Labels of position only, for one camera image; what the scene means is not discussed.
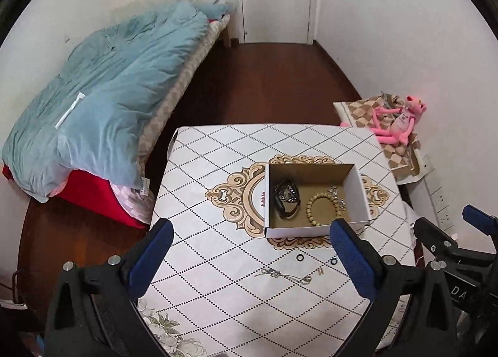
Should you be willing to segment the silver sparkly jewelry piece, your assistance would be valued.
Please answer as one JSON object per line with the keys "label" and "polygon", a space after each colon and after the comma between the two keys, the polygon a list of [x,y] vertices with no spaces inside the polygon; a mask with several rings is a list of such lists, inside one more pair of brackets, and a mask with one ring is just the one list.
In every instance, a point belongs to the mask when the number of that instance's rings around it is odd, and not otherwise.
{"label": "silver sparkly jewelry piece", "polygon": [[335,204],[335,206],[340,210],[345,210],[346,209],[345,197],[339,191],[339,187],[337,185],[332,185],[327,191],[330,197],[332,198],[332,202]]}

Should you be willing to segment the brown checkered folded blanket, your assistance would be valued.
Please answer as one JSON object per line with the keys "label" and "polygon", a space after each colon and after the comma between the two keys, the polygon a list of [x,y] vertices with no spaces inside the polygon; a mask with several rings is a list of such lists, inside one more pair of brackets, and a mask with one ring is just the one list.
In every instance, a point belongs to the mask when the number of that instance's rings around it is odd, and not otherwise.
{"label": "brown checkered folded blanket", "polygon": [[333,104],[343,127],[366,128],[377,137],[398,184],[410,184],[427,174],[415,127],[427,105],[413,95],[389,93]]}

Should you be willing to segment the light blue duvet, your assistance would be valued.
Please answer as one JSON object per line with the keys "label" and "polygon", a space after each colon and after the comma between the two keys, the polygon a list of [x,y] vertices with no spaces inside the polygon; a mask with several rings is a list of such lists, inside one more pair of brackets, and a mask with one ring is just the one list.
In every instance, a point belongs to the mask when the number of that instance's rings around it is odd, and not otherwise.
{"label": "light blue duvet", "polygon": [[24,110],[2,148],[14,182],[45,202],[75,170],[140,188],[139,139],[210,22],[228,4],[180,1],[93,32]]}

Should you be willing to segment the red blanket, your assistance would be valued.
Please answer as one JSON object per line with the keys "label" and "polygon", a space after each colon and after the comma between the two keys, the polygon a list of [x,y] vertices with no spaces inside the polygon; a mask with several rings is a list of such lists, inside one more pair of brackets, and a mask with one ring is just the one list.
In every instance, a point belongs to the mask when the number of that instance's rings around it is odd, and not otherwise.
{"label": "red blanket", "polygon": [[137,228],[142,228],[146,225],[145,222],[133,218],[120,205],[110,182],[98,176],[93,176],[86,171],[72,171],[66,185],[55,197],[124,225]]}

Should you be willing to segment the white wall power strip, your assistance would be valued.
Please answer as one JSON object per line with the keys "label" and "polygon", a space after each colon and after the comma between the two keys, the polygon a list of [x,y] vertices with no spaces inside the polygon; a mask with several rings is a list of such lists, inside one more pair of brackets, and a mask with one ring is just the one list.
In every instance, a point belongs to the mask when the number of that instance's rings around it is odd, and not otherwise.
{"label": "white wall power strip", "polygon": [[444,194],[439,174],[428,155],[422,157],[421,165],[425,172],[422,182],[427,190],[436,223],[442,231],[456,240],[458,237],[456,225],[453,222],[450,205]]}

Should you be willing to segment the bed with patterned mattress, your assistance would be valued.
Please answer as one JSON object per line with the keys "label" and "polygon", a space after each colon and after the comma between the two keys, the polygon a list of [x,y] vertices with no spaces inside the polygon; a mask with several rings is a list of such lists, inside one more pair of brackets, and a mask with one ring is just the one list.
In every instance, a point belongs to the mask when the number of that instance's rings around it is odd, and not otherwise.
{"label": "bed with patterned mattress", "polygon": [[[168,119],[173,113],[176,105],[182,98],[186,91],[186,88],[190,84],[195,71],[198,69],[200,63],[202,63],[209,53],[209,51],[214,46],[215,42],[228,31],[228,25],[230,22],[231,14],[236,8],[236,0],[137,0],[127,6],[117,9],[114,12],[115,26],[131,17],[142,15],[146,12],[155,10],[161,6],[168,4],[188,1],[197,4],[228,4],[231,6],[230,13],[220,20],[213,20],[210,22],[209,31],[204,39],[199,44],[198,48],[189,57],[189,59],[184,64],[184,67],[160,107],[158,108],[154,117],[146,124],[140,139],[139,139],[139,169],[142,173],[142,185],[140,188],[128,188],[125,186],[117,185],[110,182],[111,188],[116,195],[120,205],[130,214],[133,218],[141,220],[148,225],[151,222],[153,208],[154,208],[154,194],[151,193],[145,167],[147,161],[154,150],[154,147],[163,132]],[[16,184],[16,186],[22,190],[12,178],[10,170],[2,162],[2,173],[4,177]],[[51,195],[48,200],[55,198],[57,193],[60,193],[63,186],[58,189],[55,194]]]}

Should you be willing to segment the white diamond pattern tablecloth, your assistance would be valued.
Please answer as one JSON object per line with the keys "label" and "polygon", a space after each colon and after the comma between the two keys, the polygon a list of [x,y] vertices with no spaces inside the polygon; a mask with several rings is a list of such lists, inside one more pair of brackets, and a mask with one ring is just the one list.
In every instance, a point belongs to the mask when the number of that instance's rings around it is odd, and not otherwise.
{"label": "white diamond pattern tablecloth", "polygon": [[[268,239],[265,168],[352,163],[371,210],[361,236],[415,261],[403,201],[365,129],[235,124],[178,129],[154,218],[174,239],[139,312],[172,356],[331,356],[365,312],[327,237]],[[322,267],[324,275],[318,275]]]}

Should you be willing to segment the pink panther plush toy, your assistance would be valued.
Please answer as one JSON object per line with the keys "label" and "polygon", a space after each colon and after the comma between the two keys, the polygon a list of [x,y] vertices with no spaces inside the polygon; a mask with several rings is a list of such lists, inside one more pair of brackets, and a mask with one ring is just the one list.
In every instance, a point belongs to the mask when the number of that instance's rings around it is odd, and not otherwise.
{"label": "pink panther plush toy", "polygon": [[353,117],[351,122],[341,122],[341,127],[367,128],[380,144],[409,144],[409,136],[427,110],[427,105],[417,96],[380,95],[352,101],[346,109]]}

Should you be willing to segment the white cardboard box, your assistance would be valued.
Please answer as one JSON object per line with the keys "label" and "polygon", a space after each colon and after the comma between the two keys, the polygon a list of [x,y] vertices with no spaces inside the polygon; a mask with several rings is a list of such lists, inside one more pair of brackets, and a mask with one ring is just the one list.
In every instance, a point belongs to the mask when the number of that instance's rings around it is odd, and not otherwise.
{"label": "white cardboard box", "polygon": [[[289,219],[281,219],[274,208],[275,185],[292,179],[300,193],[300,208]],[[362,177],[354,164],[269,164],[265,172],[264,233],[268,239],[326,237],[330,225],[344,219],[358,232],[371,222],[371,212]],[[328,189],[337,185],[346,209],[332,202]]]}

